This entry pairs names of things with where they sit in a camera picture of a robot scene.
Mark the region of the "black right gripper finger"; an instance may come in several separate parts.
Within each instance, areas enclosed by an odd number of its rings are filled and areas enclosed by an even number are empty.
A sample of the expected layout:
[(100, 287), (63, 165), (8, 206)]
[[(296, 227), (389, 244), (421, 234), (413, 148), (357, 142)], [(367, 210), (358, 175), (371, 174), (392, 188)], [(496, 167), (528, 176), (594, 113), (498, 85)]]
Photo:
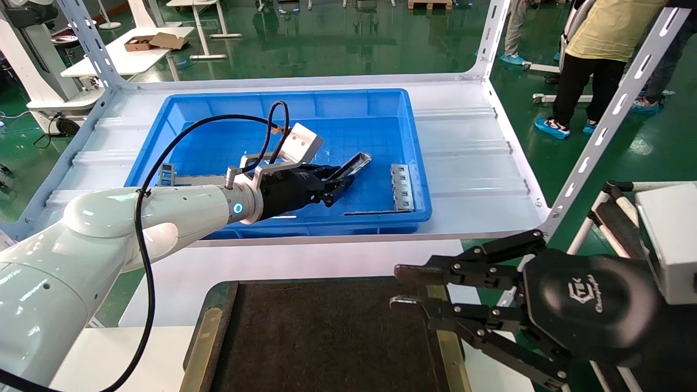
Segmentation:
[(433, 255), (424, 265), (396, 265), (396, 279), (424, 285), (454, 284), (508, 290), (518, 287), (523, 273), (507, 265), (526, 255), (547, 249), (542, 231), (529, 230), (473, 246), (456, 256)]
[(567, 384), (567, 367), (525, 349), (498, 332), (516, 330), (523, 322), (518, 309), (506, 309), (496, 316), (485, 305), (450, 303), (428, 296), (393, 296), (390, 308), (417, 306), (431, 330), (453, 332), (473, 349), (520, 373), (545, 389), (562, 391)]

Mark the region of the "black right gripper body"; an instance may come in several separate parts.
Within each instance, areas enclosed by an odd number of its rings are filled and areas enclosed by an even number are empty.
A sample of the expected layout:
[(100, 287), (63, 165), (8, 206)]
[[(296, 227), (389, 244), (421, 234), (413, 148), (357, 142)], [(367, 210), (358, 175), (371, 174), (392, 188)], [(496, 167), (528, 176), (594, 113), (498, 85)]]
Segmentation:
[(644, 391), (695, 390), (695, 304), (670, 304), (644, 261), (547, 249), (522, 272), (527, 337), (550, 390), (576, 362), (627, 368)]

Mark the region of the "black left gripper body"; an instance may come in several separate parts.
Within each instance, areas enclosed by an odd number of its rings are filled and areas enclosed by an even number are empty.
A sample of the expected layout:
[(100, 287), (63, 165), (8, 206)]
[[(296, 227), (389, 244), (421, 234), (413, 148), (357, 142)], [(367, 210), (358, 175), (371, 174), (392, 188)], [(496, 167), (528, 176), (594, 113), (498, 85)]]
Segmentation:
[(320, 203), (326, 193), (327, 176), (328, 166), (299, 166), (262, 176), (262, 209), (258, 221)]

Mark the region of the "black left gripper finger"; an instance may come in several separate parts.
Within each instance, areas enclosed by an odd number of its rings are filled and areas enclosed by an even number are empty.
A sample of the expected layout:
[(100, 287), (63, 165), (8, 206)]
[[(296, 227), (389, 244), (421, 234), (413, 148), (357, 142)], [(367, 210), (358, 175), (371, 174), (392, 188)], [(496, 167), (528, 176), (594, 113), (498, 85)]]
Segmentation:
[(331, 207), (342, 197), (349, 187), (349, 182), (326, 182), (320, 194), (320, 200), (326, 207)]
[(343, 166), (317, 166), (313, 174), (329, 188), (348, 188), (355, 181), (356, 169), (352, 164)]

